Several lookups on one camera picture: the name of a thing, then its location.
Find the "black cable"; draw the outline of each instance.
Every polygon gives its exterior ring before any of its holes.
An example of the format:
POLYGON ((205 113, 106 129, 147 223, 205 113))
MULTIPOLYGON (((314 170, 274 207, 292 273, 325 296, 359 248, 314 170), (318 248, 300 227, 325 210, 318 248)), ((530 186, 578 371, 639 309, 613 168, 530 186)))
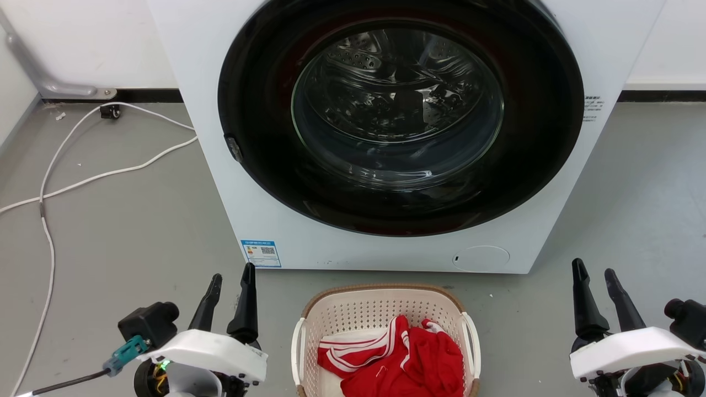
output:
POLYGON ((67 387, 67 386, 73 386, 75 384, 83 383, 85 381, 90 381, 90 380, 93 380, 96 378, 100 378, 103 375, 107 375, 109 373, 110 373, 110 368, 106 368, 106 369, 103 369, 101 372, 96 372, 95 374, 86 375, 85 377, 77 378, 77 379, 74 379, 71 381, 61 382, 61 383, 58 383, 58 384, 55 384, 52 386, 42 387, 41 389, 34 390, 32 392, 32 395, 37 396, 39 394, 44 394, 49 391, 63 389, 64 387, 67 387))

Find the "teal connector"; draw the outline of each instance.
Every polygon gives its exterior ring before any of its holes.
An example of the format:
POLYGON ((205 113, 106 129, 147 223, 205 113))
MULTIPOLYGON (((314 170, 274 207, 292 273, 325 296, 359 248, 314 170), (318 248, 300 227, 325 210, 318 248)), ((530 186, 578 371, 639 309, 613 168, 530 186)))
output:
POLYGON ((122 345, 118 350, 115 350, 109 360, 103 363, 103 369, 110 369, 107 375, 114 377, 123 370, 123 367, 125 367, 128 362, 136 359, 137 356, 146 352, 147 349, 147 343, 142 336, 133 336, 127 343, 122 345))

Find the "washing machine door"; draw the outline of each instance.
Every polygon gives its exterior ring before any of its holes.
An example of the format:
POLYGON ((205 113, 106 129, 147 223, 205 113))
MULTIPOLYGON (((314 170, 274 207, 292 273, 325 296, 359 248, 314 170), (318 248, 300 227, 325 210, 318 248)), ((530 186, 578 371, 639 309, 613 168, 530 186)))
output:
POLYGON ((270 1, 225 58, 226 143, 272 196, 335 227, 486 222, 578 137, 580 72, 548 15, 522 0, 270 1))

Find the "laundry basket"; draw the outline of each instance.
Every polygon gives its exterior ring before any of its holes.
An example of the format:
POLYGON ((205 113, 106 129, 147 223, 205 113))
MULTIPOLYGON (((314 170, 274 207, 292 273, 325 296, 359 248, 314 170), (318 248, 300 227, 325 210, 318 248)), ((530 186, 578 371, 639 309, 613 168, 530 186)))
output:
POLYGON ((340 378, 319 367, 317 347, 324 336, 387 328, 404 314, 410 326, 429 319, 439 324, 463 353, 464 396, 480 387, 478 332, 461 303, 442 288, 424 284, 368 284, 333 288, 309 301, 292 336, 292 376, 300 397, 342 396, 340 378))

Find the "front-loading washing machine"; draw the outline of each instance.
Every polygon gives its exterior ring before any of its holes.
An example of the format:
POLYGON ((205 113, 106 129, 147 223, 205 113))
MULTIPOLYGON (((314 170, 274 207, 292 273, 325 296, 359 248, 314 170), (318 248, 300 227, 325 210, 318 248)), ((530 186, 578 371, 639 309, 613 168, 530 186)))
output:
POLYGON ((664 0, 149 0, 260 267, 527 273, 664 0))

